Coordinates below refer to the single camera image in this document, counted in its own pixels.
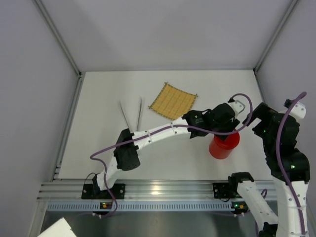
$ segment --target cable tie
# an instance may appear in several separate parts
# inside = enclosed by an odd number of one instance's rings
[[[170,126],[171,126],[171,129],[172,129],[173,133],[176,134],[176,131],[175,131],[174,127],[173,127],[173,122],[170,123]]]
[[[148,138],[149,138],[149,140],[150,140],[150,143],[153,143],[153,139],[152,139],[152,136],[151,136],[150,132],[147,130],[146,133],[147,133],[147,135],[148,135]]]

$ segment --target metal tweezers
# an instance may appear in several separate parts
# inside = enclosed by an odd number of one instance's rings
[[[119,101],[119,107],[120,107],[120,110],[122,111],[122,114],[123,114],[123,116],[124,116],[126,125],[127,125],[127,127],[129,128],[129,131],[132,131],[132,129],[131,129],[129,123],[128,123],[127,117],[126,117],[126,115],[125,115],[125,112],[124,112],[124,109],[123,109],[123,106],[122,106],[121,101]],[[139,126],[140,126],[139,124],[140,124],[140,117],[141,117],[141,114],[142,114],[142,108],[143,108],[143,101],[142,101],[142,97],[140,97],[138,118],[137,118],[137,124],[136,124],[136,131],[139,130]]]

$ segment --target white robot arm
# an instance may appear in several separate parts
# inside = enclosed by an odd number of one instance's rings
[[[217,106],[214,110],[189,111],[187,114],[179,117],[171,123],[156,127],[142,132],[130,133],[128,129],[123,130],[118,142],[124,140],[137,140],[137,138],[148,135],[147,139],[142,139],[130,143],[128,146],[117,147],[114,155],[108,165],[108,169],[103,170],[97,175],[97,185],[99,189],[106,190],[104,174],[106,173],[106,182],[111,188],[115,181],[119,179],[123,172],[133,170],[140,165],[138,156],[152,145],[161,145],[161,143],[170,143],[174,139],[190,139],[196,136],[205,136],[207,133],[192,131],[185,127],[177,125],[194,125],[208,130],[219,132],[230,132],[239,124],[237,116],[244,110],[245,105],[239,100],[224,103]],[[162,128],[168,129],[155,133]]]
[[[261,103],[253,111],[250,122],[247,124],[250,125],[256,118],[261,120],[252,130],[263,139],[267,165],[271,170],[277,191],[278,217],[258,192],[249,173],[235,173],[229,177],[233,192],[245,200],[253,214],[259,227],[260,237],[305,237],[308,235],[306,192],[310,180],[309,162],[306,156],[295,148],[300,126],[298,121],[305,117],[306,109],[299,102],[292,104],[290,100],[285,102],[286,107],[293,109],[284,123],[279,141],[277,140],[278,129],[284,112],[278,113]],[[93,179],[95,192],[106,190],[106,184],[108,188],[111,188],[122,172],[137,168],[140,165],[138,156],[141,156],[142,151],[153,144],[170,142],[175,138],[191,139],[208,134],[188,128],[189,126],[217,132],[233,131],[239,124],[236,117],[244,108],[245,105],[240,101],[229,101],[217,106],[214,110],[189,111],[169,124],[147,131],[131,133],[129,129],[123,130],[117,144],[130,140],[133,142],[119,145],[114,150],[108,169],[103,170]],[[276,149],[277,144],[280,144],[280,151]]]
[[[292,101],[285,102],[286,107]],[[278,217],[269,208],[258,192],[256,184],[249,173],[235,173],[229,177],[232,190],[246,202],[254,216],[260,237],[308,236],[306,222],[306,193],[310,179],[309,162],[296,145],[299,123],[305,117],[306,109],[301,103],[293,105],[282,129],[280,158],[288,176],[290,185],[277,162],[277,133],[284,112],[276,112],[266,104],[260,104],[253,112],[251,121],[259,118],[261,122],[253,128],[256,135],[263,139],[267,165],[271,170],[277,192]]]

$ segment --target cable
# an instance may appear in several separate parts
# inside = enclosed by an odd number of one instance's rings
[[[219,198],[219,200],[222,201],[222,202],[229,202],[230,198],[227,199],[227,200],[222,200],[222,199]]]
[[[294,188],[293,188],[293,186],[291,184],[291,181],[290,181],[289,177],[287,176],[286,171],[284,169],[284,166],[283,166],[283,163],[282,163],[282,160],[281,160],[281,154],[280,154],[280,144],[281,144],[282,130],[283,130],[283,127],[284,127],[284,124],[286,122],[287,117],[289,116],[290,112],[292,111],[294,106],[297,104],[297,102],[300,99],[303,99],[306,95],[307,95],[306,92],[302,92],[301,94],[299,94],[299,96],[297,96],[296,99],[294,99],[292,101],[291,106],[287,109],[287,111],[285,112],[285,114],[284,114],[284,116],[283,116],[283,118],[281,120],[280,126],[278,127],[278,130],[277,130],[277,135],[276,135],[276,158],[277,158],[277,163],[278,163],[278,165],[280,167],[280,170],[281,170],[282,175],[284,176],[285,182],[289,186],[290,191],[291,191],[291,193],[292,193],[292,195],[294,197],[295,203],[297,205],[298,214],[299,214],[299,217],[300,217],[300,224],[301,224],[301,234],[303,236],[305,236],[305,234],[306,234],[303,211],[301,210],[301,204],[300,204],[300,201],[298,200],[296,192],[295,192],[295,190],[294,190]]]
[[[191,128],[191,129],[195,129],[195,130],[202,131],[202,132],[211,133],[211,134],[214,134],[214,135],[231,135],[231,134],[238,133],[238,132],[240,132],[241,130],[243,130],[243,129],[249,124],[249,122],[250,122],[250,120],[251,120],[251,117],[252,117],[252,113],[253,113],[253,107],[252,107],[252,101],[251,101],[250,97],[247,96],[246,94],[237,93],[237,94],[233,95],[233,96],[231,97],[231,99],[235,98],[236,96],[243,96],[243,97],[245,97],[245,98],[248,100],[248,102],[249,102],[249,107],[250,107],[250,113],[249,113],[249,116],[248,116],[248,119],[247,119],[246,123],[245,123],[242,127],[240,127],[239,129],[237,129],[237,130],[234,130],[234,131],[232,131],[232,132],[215,132],[215,131],[210,131],[210,130],[206,130],[206,129],[203,129],[203,128],[194,127],[194,126],[190,126],[190,125],[184,125],[184,124],[176,124],[176,125],[174,125],[173,127],[186,127],[186,128]],[[155,134],[157,134],[157,133],[160,133],[160,132],[165,131],[165,130],[170,129],[170,128],[171,128],[171,126],[163,127],[163,128],[161,128],[161,129],[158,129],[158,130],[152,132],[151,135],[155,135]],[[126,144],[129,144],[129,143],[132,143],[132,142],[137,142],[137,141],[140,141],[140,140],[145,139],[145,138],[147,138],[147,137],[149,137],[148,134],[147,134],[147,135],[144,135],[144,136],[142,136],[142,137],[138,137],[138,138],[136,138],[136,139],[132,139],[132,140],[128,140],[128,141],[125,141],[125,142],[117,143],[117,144],[114,144],[114,145],[112,145],[112,146],[110,146],[110,147],[104,148],[104,149],[102,149],[102,150],[100,150],[100,151],[98,151],[98,152],[96,152],[96,153],[93,153],[93,154],[90,156],[90,159],[91,159],[91,160],[96,160],[96,161],[99,161],[99,162],[101,162],[101,163],[103,164],[104,169],[105,169],[104,177],[103,177],[103,179],[104,179],[104,184],[105,184],[105,187],[106,187],[108,193],[110,194],[110,196],[112,197],[113,201],[114,201],[115,204],[116,204],[115,209],[114,209],[112,212],[109,212],[109,214],[106,215],[106,216],[111,216],[111,215],[113,215],[113,214],[116,212],[116,210],[118,209],[118,202],[117,202],[116,198],[114,197],[113,193],[111,192],[111,190],[109,189],[108,184],[107,184],[107,181],[106,181],[106,173],[107,173],[107,171],[108,171],[107,165],[105,164],[105,162],[104,162],[103,160],[101,160],[101,159],[99,159],[99,158],[96,158],[95,156],[97,156],[97,155],[99,155],[99,154],[101,154],[101,153],[103,153],[103,152],[106,152],[106,151],[108,151],[108,150],[111,150],[111,149],[113,149],[113,148],[115,148],[115,147],[119,147],[119,146],[122,146],[122,145],[126,145]]]
[[[89,176],[90,176],[91,174],[97,175],[97,174],[96,174],[96,173],[94,173],[94,172],[89,173],[89,174],[88,174],[88,176],[86,177],[86,179],[84,180],[83,185],[85,185],[85,182],[87,181],[87,179],[89,178]]]

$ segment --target yellow mesh grid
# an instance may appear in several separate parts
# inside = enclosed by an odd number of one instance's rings
[[[165,82],[164,87],[152,105],[149,106],[149,109],[167,119],[175,120],[192,108],[197,96],[197,94],[184,92]]]

